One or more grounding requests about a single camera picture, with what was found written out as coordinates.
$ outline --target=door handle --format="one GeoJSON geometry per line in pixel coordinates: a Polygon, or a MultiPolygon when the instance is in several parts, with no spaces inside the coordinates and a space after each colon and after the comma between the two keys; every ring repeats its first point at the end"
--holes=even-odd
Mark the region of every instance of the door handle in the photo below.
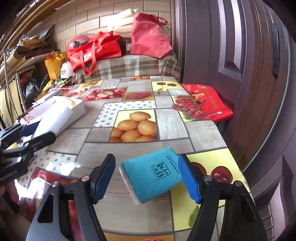
{"type": "Polygon", "coordinates": [[[272,26],[272,42],[273,42],[273,49],[274,49],[274,56],[273,56],[273,68],[272,74],[274,77],[279,77],[279,36],[277,25],[275,23],[271,24],[272,26]]]}

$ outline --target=cherry image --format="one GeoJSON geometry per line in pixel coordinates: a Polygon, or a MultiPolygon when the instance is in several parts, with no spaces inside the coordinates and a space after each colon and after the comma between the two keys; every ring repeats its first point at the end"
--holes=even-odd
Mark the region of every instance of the cherry image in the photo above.
{"type": "Polygon", "coordinates": [[[200,163],[198,162],[192,162],[191,163],[194,167],[198,167],[200,169],[200,171],[203,173],[203,175],[206,175],[207,174],[207,171],[206,169],[203,167],[203,165],[201,165],[200,163]]]}
{"type": "Polygon", "coordinates": [[[216,167],[212,171],[211,177],[215,178],[216,181],[221,183],[232,183],[233,181],[231,172],[228,170],[227,167],[224,166],[216,167]]]}

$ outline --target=white tile wall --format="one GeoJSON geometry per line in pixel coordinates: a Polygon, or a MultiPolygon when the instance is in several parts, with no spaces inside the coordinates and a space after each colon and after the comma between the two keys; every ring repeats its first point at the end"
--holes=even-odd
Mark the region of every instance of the white tile wall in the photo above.
{"type": "Polygon", "coordinates": [[[53,39],[58,48],[64,50],[74,36],[92,36],[99,31],[108,31],[106,26],[110,16],[128,8],[138,8],[143,13],[164,17],[169,23],[164,28],[170,37],[170,0],[71,0],[39,22],[30,32],[38,33],[55,24],[53,39]]]}

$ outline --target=white helmet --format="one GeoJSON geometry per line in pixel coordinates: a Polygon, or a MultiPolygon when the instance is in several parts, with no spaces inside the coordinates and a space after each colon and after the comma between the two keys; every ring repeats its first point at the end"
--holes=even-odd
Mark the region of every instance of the white helmet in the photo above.
{"type": "Polygon", "coordinates": [[[71,63],[69,61],[66,61],[61,67],[61,79],[69,79],[73,75],[74,72],[72,70],[71,63]]]}

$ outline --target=red bag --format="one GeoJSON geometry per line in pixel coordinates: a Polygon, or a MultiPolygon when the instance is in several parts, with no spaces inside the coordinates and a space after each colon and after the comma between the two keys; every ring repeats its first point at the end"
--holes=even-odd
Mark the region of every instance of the red bag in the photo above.
{"type": "Polygon", "coordinates": [[[87,44],[69,50],[68,61],[71,63],[73,72],[81,66],[86,75],[91,75],[96,68],[97,60],[121,57],[119,38],[120,35],[113,35],[113,31],[99,32],[91,37],[87,44]],[[85,63],[89,62],[92,62],[92,67],[88,71],[85,63]]]}
{"type": "Polygon", "coordinates": [[[163,58],[172,52],[170,39],[163,29],[168,22],[153,14],[137,13],[133,18],[130,54],[163,58]]]}
{"type": "Polygon", "coordinates": [[[200,104],[201,110],[214,122],[225,121],[233,116],[230,108],[222,103],[214,88],[206,85],[181,84],[200,104]]]}

